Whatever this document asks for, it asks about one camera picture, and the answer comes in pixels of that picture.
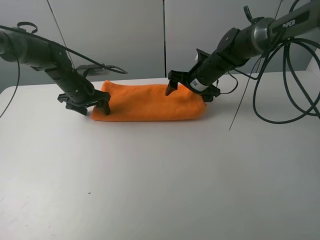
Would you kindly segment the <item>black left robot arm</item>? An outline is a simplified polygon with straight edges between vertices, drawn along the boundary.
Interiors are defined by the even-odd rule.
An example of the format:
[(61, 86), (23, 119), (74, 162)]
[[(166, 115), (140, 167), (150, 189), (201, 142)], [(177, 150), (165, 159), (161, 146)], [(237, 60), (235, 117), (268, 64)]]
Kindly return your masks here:
[(61, 46), (27, 36), (24, 32), (21, 28), (0, 32), (0, 57), (3, 60), (18, 61), (37, 72), (44, 71), (63, 91), (57, 100), (65, 102), (66, 109), (86, 115), (88, 107), (96, 106), (105, 115), (110, 114), (110, 94), (96, 90), (86, 79), (86, 76), (93, 75), (99, 66), (81, 65), (75, 69)]

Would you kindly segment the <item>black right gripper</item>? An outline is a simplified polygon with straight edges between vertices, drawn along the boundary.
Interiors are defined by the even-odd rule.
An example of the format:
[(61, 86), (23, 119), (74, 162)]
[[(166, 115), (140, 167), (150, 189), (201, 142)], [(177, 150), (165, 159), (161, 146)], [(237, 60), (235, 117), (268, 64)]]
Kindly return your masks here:
[(172, 92), (176, 91), (179, 84), (183, 85), (191, 92), (201, 96), (205, 103), (211, 103), (214, 100), (214, 97), (218, 97), (221, 94), (220, 89), (214, 85), (209, 86), (204, 91), (193, 89), (189, 80), (188, 72), (171, 70), (168, 74), (168, 80), (169, 83), (165, 90), (166, 96), (169, 96)]

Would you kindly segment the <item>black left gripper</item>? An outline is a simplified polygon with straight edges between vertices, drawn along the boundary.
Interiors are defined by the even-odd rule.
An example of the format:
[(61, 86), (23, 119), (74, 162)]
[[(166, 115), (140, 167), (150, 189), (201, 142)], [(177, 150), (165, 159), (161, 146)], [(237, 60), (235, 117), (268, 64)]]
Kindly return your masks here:
[(67, 110), (72, 110), (86, 116), (88, 113), (87, 108), (92, 106), (96, 106), (96, 108), (100, 109), (105, 115), (109, 115), (111, 113), (109, 106), (110, 98), (108, 92), (95, 89), (91, 95), (84, 91), (75, 92), (73, 95), (62, 93), (57, 97), (57, 100), (61, 103), (67, 103)]

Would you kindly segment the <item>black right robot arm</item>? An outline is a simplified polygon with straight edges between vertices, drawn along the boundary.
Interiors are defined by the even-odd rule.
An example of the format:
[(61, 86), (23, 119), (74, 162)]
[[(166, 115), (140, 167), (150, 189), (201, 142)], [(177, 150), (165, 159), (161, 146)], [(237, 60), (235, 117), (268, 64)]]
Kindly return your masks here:
[(318, 0), (291, 9), (279, 19), (252, 18), (248, 6), (243, 9), (250, 26), (242, 30), (231, 28), (211, 54), (198, 49), (196, 64), (188, 72), (171, 70), (165, 91), (167, 96), (176, 91), (178, 85), (183, 85), (201, 96), (204, 102), (212, 102), (221, 94), (220, 89), (213, 84), (225, 73), (244, 66), (253, 57), (264, 58), (279, 44), (320, 26)]

